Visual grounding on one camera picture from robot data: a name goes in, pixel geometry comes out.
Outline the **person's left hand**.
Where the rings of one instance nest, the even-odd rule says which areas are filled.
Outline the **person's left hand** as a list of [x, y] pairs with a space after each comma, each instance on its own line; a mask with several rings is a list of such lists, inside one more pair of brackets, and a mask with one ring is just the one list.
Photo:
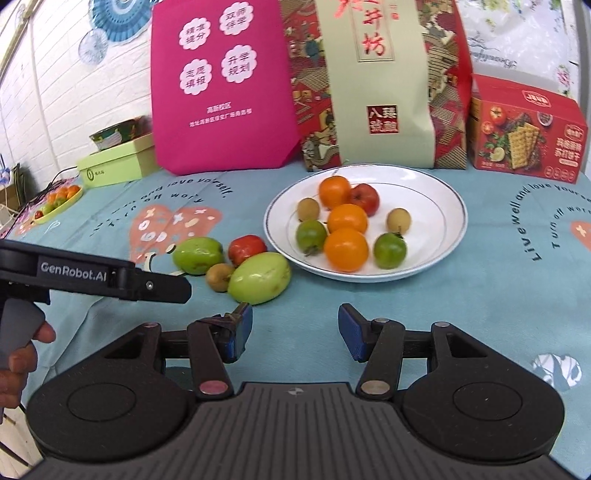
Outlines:
[[14, 409], [21, 403], [22, 392], [28, 375], [37, 368], [38, 356], [34, 341], [49, 344], [56, 339], [53, 327], [44, 322], [25, 347], [17, 349], [9, 356], [8, 368], [1, 371], [0, 406]]

